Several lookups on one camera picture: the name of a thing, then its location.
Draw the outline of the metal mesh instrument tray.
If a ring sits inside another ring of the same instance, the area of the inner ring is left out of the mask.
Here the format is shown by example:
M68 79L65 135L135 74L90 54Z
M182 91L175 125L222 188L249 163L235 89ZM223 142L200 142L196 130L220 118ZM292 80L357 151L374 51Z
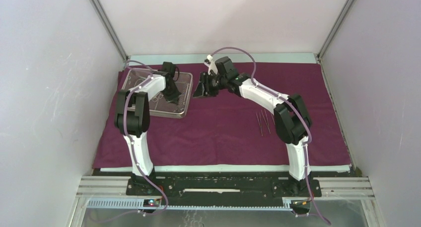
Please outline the metal mesh instrument tray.
M148 76L146 69L133 69L123 76L122 89L131 89L141 84ZM181 95L176 103L169 103L163 93L157 93L149 99L149 112L151 116L177 118L186 116L192 94L193 75L181 72L180 77L175 77L175 84Z

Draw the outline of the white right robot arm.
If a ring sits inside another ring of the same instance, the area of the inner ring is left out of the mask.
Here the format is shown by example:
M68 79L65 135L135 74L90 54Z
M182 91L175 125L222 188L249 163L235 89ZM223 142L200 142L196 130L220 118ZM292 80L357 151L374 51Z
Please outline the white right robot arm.
M193 97L215 97L226 89L268 110L277 136L287 147L289 174L293 178L289 182L289 191L294 196L306 193L310 174L307 146L312 141L312 121L302 97L277 92L258 82L253 75L239 73L227 56L215 60L207 55L204 64L208 71L200 74Z

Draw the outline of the magenta surgical wrap cloth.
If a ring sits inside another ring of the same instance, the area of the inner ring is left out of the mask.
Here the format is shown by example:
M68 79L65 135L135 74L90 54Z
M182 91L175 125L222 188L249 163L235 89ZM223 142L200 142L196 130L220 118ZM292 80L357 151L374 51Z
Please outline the magenta surgical wrap cloth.
M255 78L284 94L299 94L312 120L308 146L313 166L349 165L351 158L318 64L258 63ZM216 97L193 98L181 119L151 117L147 132L150 158L168 165L284 165L287 149L256 112L262 107L226 90Z

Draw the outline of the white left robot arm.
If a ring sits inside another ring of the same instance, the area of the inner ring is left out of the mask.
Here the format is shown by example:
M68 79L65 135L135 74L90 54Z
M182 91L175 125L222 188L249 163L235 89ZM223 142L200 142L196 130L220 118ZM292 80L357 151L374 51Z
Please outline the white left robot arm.
M147 145L147 131L150 127L149 101L162 94L168 103L178 103L181 92L174 77L179 74L178 67L164 62L159 70L148 68L148 76L140 84L118 92L114 125L127 141L131 155L134 176L142 177L138 189L144 195L152 195L157 182L148 177L154 167Z

